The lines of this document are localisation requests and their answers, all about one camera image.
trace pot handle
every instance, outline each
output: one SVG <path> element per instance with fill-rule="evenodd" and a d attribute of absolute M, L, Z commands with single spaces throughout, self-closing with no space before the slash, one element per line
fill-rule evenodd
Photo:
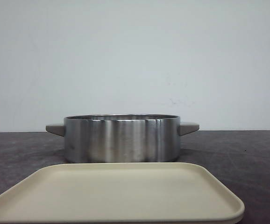
<path fill-rule="evenodd" d="M 46 125 L 46 131 L 64 137 L 63 124 Z"/>
<path fill-rule="evenodd" d="M 199 124 L 193 122 L 181 122 L 180 128 L 178 129 L 179 136 L 189 134 L 199 130 Z"/>

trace stainless steel pot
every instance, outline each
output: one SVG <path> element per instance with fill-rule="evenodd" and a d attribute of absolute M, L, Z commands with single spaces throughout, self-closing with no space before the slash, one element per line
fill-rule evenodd
<path fill-rule="evenodd" d="M 161 114 L 108 114 L 64 118 L 46 131 L 64 136 L 71 162 L 164 162 L 179 156 L 180 136 L 199 130 L 195 123 Z"/>

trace table surface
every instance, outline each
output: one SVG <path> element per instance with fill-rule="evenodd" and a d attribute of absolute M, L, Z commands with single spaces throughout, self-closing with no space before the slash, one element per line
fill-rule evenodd
<path fill-rule="evenodd" d="M 270 224 L 270 131 L 198 131 L 177 161 L 205 167 L 245 204 L 240 224 Z M 66 163 L 50 133 L 0 133 L 0 194 L 40 168 Z"/>

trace pot rim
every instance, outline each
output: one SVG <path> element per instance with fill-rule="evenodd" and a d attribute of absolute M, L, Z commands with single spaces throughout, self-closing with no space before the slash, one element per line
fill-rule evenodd
<path fill-rule="evenodd" d="M 111 117 L 115 117 L 115 116 L 118 116 L 117 119 L 98 119 L 99 117 L 108 117 L 108 118 L 111 118 Z M 134 118 L 130 118 L 130 119 L 126 119 L 124 118 L 125 117 L 138 117 L 136 119 Z M 116 121 L 116 120 L 157 120 L 157 119 L 160 119 L 160 120 L 164 120 L 164 119 L 176 119 L 176 118 L 179 118 L 180 116 L 178 115 L 168 115 L 168 114 L 144 114 L 144 113 L 129 113 L 129 114 L 90 114 L 90 115 L 77 115 L 77 116 L 68 116 L 68 117 L 65 117 L 64 119 L 75 119 L 75 120 L 93 120 L 93 121 L 102 121 L 102 120 L 113 120 L 113 121 Z"/>

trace white wall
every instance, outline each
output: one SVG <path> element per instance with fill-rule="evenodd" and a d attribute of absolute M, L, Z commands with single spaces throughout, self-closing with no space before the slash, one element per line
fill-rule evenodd
<path fill-rule="evenodd" d="M 96 113 L 270 129 L 270 0 L 0 0 L 0 132 Z"/>

